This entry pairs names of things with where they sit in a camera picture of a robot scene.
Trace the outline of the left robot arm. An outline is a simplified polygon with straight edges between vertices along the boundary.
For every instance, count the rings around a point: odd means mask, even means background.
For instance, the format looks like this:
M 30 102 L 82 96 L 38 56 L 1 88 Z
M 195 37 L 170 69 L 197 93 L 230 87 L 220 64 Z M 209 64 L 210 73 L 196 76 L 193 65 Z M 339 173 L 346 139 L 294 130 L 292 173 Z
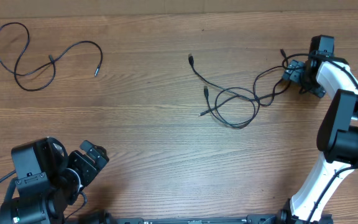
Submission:
M 52 137 L 16 146 L 11 156 L 17 176 L 0 207 L 0 223 L 74 223 L 65 210 L 109 162 L 101 146 L 85 140 L 68 153 Z

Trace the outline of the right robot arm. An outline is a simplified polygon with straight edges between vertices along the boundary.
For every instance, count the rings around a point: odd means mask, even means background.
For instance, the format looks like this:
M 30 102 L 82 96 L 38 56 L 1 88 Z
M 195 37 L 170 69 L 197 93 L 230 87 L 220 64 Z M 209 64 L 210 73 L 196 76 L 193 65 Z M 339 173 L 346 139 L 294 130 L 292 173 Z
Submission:
M 300 93 L 328 95 L 331 104 L 317 133 L 318 160 L 271 223 L 332 223 L 324 207 L 358 169 L 358 81 L 349 63 L 335 57 L 334 37 L 314 36 L 307 57 L 305 62 L 284 60 L 283 79 L 298 84 Z

